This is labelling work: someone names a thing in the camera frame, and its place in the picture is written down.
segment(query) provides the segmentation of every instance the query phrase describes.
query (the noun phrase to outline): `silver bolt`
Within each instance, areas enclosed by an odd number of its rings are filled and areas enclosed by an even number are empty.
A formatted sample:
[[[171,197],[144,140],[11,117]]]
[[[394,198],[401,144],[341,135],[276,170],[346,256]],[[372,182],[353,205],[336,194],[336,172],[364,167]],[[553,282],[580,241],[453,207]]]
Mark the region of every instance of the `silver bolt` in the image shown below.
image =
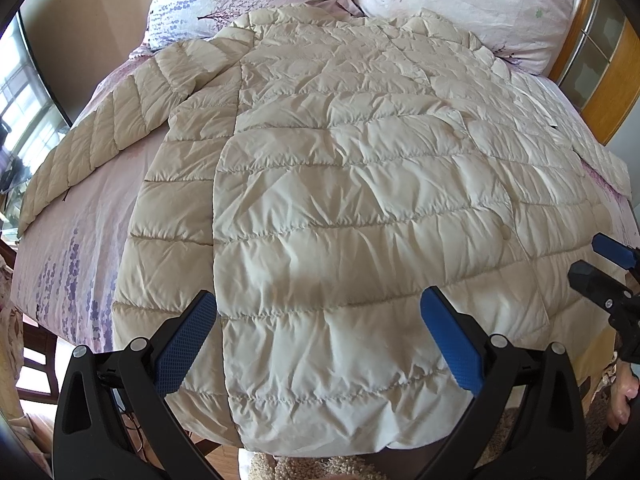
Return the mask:
[[[505,346],[507,346],[509,343],[507,341],[507,338],[505,338],[505,336],[501,334],[492,335],[489,341],[491,341],[491,344],[494,345],[496,348],[505,348]]]
[[[134,352],[140,352],[141,350],[144,350],[146,348],[146,339],[143,337],[137,337],[131,342],[129,347]]]
[[[551,343],[551,349],[558,355],[562,355],[566,352],[566,348],[564,348],[564,345],[562,343],[559,343],[558,341],[554,341],[553,343]]]
[[[84,354],[86,354],[86,346],[80,345],[74,348],[74,351],[73,351],[74,357],[82,357]]]

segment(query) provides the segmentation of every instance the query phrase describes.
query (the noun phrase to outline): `window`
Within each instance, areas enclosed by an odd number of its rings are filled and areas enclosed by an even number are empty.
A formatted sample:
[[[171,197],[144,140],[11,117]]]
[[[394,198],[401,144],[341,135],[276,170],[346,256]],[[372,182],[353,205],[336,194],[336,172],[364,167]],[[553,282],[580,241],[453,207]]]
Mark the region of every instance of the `window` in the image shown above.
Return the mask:
[[[558,86],[582,111],[607,71],[625,25],[625,13],[615,0],[593,0],[580,37]]]
[[[17,243],[29,179],[68,131],[38,75],[17,15],[0,38],[0,223],[5,242]]]

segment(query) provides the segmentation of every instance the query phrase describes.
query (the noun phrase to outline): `beige wall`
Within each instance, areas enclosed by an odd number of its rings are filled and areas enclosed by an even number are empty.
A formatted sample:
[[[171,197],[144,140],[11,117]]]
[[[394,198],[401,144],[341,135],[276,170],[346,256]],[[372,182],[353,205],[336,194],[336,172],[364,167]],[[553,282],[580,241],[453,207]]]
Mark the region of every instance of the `beige wall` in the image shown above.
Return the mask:
[[[142,41],[151,0],[26,0],[22,17],[45,81],[72,120]]]

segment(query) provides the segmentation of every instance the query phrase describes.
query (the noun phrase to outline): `blue gripper pad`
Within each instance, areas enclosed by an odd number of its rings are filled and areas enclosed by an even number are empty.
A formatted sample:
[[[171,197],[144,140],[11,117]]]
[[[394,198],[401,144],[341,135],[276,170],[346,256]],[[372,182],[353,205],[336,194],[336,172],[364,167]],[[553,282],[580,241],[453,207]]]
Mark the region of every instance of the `blue gripper pad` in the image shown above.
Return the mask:
[[[482,358],[456,321],[453,306],[444,304],[433,289],[427,288],[420,298],[422,320],[440,348],[458,386],[477,397],[484,384]]]
[[[177,392],[216,322],[216,297],[204,294],[156,359],[158,395]]]
[[[591,241],[591,247],[595,253],[604,256],[610,262],[625,270],[633,269],[636,266],[636,255],[633,249],[609,238],[607,235],[598,233]]]

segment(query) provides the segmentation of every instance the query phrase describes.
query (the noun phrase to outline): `wooden floor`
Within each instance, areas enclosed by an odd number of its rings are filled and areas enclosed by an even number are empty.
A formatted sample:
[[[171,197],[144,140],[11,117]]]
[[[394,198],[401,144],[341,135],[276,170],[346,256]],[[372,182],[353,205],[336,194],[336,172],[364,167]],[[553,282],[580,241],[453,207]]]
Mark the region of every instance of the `wooden floor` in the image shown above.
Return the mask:
[[[237,447],[220,446],[207,455],[207,461],[225,480],[240,480]]]

